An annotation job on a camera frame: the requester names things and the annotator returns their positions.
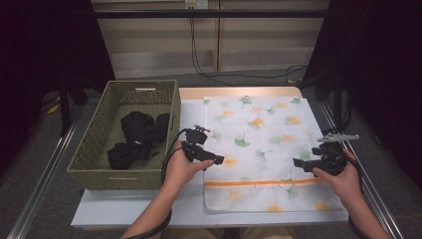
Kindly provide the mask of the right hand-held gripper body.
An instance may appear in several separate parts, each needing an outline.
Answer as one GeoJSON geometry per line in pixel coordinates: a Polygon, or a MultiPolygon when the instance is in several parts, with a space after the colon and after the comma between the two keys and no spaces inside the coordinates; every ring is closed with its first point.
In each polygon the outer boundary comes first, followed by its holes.
{"type": "Polygon", "coordinates": [[[328,133],[320,138],[320,146],[313,148],[313,154],[320,156],[321,163],[318,167],[330,175],[342,173],[347,164],[347,156],[340,143],[354,139],[359,139],[359,135],[328,133]]]}

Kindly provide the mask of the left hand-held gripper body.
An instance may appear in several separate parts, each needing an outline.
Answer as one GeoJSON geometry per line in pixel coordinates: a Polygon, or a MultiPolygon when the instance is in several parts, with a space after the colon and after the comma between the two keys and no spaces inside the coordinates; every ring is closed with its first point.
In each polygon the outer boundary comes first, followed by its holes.
{"type": "Polygon", "coordinates": [[[206,153],[202,147],[202,144],[207,139],[205,129],[201,126],[196,126],[195,128],[185,128],[183,132],[185,133],[185,139],[181,144],[188,160],[206,160],[206,153]]]}

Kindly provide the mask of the white leaf-print mesh laundry bag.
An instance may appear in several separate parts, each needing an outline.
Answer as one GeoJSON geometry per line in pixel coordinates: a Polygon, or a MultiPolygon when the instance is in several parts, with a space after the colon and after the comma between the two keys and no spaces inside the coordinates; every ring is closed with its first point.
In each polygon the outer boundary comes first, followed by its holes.
{"type": "Polygon", "coordinates": [[[205,148],[224,156],[204,173],[210,210],[233,212],[337,211],[330,186],[296,167],[314,160],[322,137],[306,101],[293,97],[204,99],[205,148]]]}

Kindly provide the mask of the green woven basket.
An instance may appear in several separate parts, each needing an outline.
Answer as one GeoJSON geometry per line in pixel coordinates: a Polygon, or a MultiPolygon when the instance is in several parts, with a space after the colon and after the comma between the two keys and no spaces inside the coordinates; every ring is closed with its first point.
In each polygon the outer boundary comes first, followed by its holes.
{"type": "Polygon", "coordinates": [[[179,133],[180,113],[181,100],[175,80],[108,82],[68,173],[88,190],[159,188],[162,163],[179,133]],[[149,159],[137,159],[127,169],[113,169],[107,152],[126,141],[120,121],[132,112],[153,118],[168,114],[167,137],[152,145],[149,159]]]}

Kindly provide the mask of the person's right hand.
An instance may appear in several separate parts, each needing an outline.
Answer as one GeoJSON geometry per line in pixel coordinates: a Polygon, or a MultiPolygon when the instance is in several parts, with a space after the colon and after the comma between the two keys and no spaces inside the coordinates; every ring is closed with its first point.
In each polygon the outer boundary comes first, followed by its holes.
{"type": "Polygon", "coordinates": [[[330,175],[317,167],[313,168],[313,173],[331,186],[343,206],[347,209],[355,207],[364,201],[359,184],[359,175],[351,162],[348,162],[343,172],[337,176],[330,175]]]}

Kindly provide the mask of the person's left hand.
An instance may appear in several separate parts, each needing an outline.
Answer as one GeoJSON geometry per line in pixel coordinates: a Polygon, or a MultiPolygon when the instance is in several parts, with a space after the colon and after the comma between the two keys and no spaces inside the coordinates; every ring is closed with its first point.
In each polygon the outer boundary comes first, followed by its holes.
{"type": "Polygon", "coordinates": [[[181,141],[178,140],[174,145],[174,153],[170,157],[166,167],[162,188],[165,191],[180,191],[197,172],[207,169],[213,164],[214,162],[211,159],[190,162],[182,149],[181,141]]]}

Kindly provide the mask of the black stand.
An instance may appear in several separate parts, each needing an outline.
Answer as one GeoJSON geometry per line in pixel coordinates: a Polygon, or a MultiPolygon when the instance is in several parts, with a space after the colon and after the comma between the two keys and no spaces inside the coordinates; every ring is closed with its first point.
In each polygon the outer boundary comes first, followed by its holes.
{"type": "Polygon", "coordinates": [[[82,106],[87,103],[88,96],[84,91],[82,79],[78,77],[62,78],[60,81],[59,96],[62,115],[61,136],[64,136],[71,127],[69,99],[72,99],[77,106],[82,106]]]}
{"type": "Polygon", "coordinates": [[[335,76],[335,85],[333,90],[333,116],[336,130],[341,128],[341,76],[337,74],[335,76]]]}

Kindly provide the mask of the black curtain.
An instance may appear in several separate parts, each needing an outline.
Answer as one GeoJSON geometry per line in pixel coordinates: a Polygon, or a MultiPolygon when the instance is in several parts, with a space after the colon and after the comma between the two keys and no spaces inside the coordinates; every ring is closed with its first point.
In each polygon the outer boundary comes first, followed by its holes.
{"type": "Polygon", "coordinates": [[[114,72],[92,0],[0,0],[0,175],[36,124],[43,97],[101,92],[114,72]]]}
{"type": "Polygon", "coordinates": [[[422,189],[422,0],[329,0],[304,81],[337,80],[422,189]]]}

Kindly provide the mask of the metal floor rail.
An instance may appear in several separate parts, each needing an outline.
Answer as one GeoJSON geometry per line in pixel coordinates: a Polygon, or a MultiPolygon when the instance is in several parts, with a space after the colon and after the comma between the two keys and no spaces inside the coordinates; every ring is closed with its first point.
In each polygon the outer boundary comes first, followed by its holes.
{"type": "Polygon", "coordinates": [[[351,151],[356,158],[361,174],[362,191],[364,192],[365,199],[370,205],[373,213],[376,215],[381,225],[389,233],[392,239],[404,239],[400,229],[398,228],[398,225],[390,213],[390,210],[387,208],[386,204],[369,178],[368,173],[364,169],[363,164],[360,162],[353,146],[348,140],[346,140],[342,145],[351,151]]]}
{"type": "Polygon", "coordinates": [[[44,169],[41,177],[39,178],[35,189],[32,191],[29,199],[25,206],[21,210],[17,220],[15,221],[7,239],[25,239],[29,229],[34,221],[35,216],[45,198],[45,195],[52,182],[52,178],[55,175],[59,164],[63,158],[63,155],[67,151],[70,142],[73,139],[77,125],[80,121],[81,114],[84,111],[84,107],[77,107],[75,112],[74,121],[67,129],[66,133],[62,135],[58,143],[51,154],[49,161],[44,169]]]}

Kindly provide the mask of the black horizontal frame bar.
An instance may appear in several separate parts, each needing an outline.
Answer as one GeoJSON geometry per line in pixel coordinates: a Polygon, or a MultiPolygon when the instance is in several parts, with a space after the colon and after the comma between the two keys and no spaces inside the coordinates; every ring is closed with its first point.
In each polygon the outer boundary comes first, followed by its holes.
{"type": "Polygon", "coordinates": [[[326,10],[136,10],[96,11],[98,19],[130,18],[324,18],[326,10]]]}

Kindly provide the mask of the white wall power outlet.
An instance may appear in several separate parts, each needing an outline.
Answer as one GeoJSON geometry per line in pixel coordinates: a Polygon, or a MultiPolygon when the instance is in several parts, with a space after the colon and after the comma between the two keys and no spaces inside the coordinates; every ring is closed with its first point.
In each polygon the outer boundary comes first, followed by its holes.
{"type": "Polygon", "coordinates": [[[209,8],[208,0],[185,0],[186,9],[206,10],[209,8]]]}

